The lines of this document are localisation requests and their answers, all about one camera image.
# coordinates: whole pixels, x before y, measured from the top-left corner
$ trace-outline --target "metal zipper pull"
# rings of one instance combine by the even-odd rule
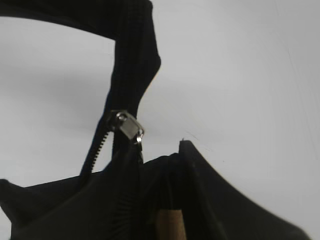
[[[133,144],[137,145],[140,158],[139,161],[143,163],[142,138],[145,134],[145,129],[136,118],[127,110],[112,110],[106,121],[111,131],[115,132],[120,130],[133,142]]]

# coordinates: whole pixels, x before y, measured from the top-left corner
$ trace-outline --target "zipper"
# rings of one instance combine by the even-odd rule
[[[139,34],[139,30],[143,25],[144,4],[141,0],[129,0],[127,7],[127,17],[126,19],[123,19],[123,21],[125,22],[120,21],[122,24],[125,24],[124,29],[120,28],[121,32],[119,32],[119,39],[124,40],[122,46],[123,49],[119,50],[119,62],[115,61],[115,68],[118,68],[120,66],[120,68],[124,68],[124,71],[122,71],[122,69],[120,69],[120,71],[113,71],[117,74],[117,76],[114,76],[115,79],[112,79],[113,81],[111,80],[111,87],[106,99],[103,115],[98,122],[91,146],[82,166],[79,176],[79,189],[81,189],[88,181],[97,158],[99,157],[101,149],[107,140],[109,132],[111,131],[116,132],[117,130],[120,130],[129,139],[131,138],[131,140],[133,139],[132,135],[134,135],[134,137],[136,138],[134,140],[134,144],[137,144],[137,147],[139,148],[139,162],[143,163],[141,139],[144,134],[144,130],[143,127],[135,119],[135,116],[133,116],[136,115],[136,112],[133,112],[133,115],[131,115],[126,110],[112,110],[110,108],[110,106],[113,104],[113,102],[111,101],[115,101],[115,97],[118,101],[120,101],[121,105],[122,98],[125,98],[126,95],[130,96],[130,92],[132,93],[132,91],[134,90],[134,82],[130,81],[129,78],[129,73],[134,72],[134,69],[132,69],[130,66],[130,61],[132,61],[133,56],[137,55],[136,51],[139,50],[137,45],[139,44],[139,40],[141,37]]]

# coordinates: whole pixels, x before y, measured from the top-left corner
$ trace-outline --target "white wall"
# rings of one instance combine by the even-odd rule
[[[162,59],[145,94],[145,160],[191,140],[238,190],[320,239],[320,2],[154,0]],[[0,177],[79,173],[101,116],[114,42],[0,17]],[[96,170],[110,159],[107,141]],[[0,211],[0,240],[10,222]]]

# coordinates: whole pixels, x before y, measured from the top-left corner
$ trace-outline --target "black fabric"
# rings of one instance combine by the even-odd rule
[[[307,240],[225,181],[190,141],[140,164],[139,150],[114,134],[112,160],[92,173],[110,110],[137,117],[161,59],[148,0],[0,0],[0,15],[78,28],[115,40],[111,87],[79,176],[21,187],[0,180],[11,240],[156,240],[160,209],[181,209],[188,240]]]
[[[91,175],[82,194],[68,201],[66,193],[75,186],[78,176],[30,187],[2,180],[1,207],[12,221],[14,233],[20,234],[12,239],[86,240],[99,234],[107,236],[108,223],[103,218],[112,216],[111,206],[119,201],[112,192],[133,183],[137,188],[138,180],[133,181],[138,178],[137,171],[131,169],[128,174],[135,163],[134,155],[113,159],[103,171]],[[140,239],[156,239],[154,221],[159,209],[182,209],[188,240],[309,239],[303,230],[271,214],[232,187],[190,141],[181,141],[178,153],[158,157],[138,168],[140,194],[135,209],[139,210],[136,219],[139,219]],[[104,224],[105,231],[99,224]]]

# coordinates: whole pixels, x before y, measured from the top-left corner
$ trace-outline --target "zipper teeth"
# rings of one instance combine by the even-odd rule
[[[105,135],[102,137],[102,140],[100,141],[100,145],[99,145],[98,149],[95,151],[94,157],[92,158],[91,168],[90,168],[91,173],[94,170],[96,161],[99,157],[101,149],[103,148],[103,146],[107,140],[107,137],[108,137],[108,132],[106,132]]]

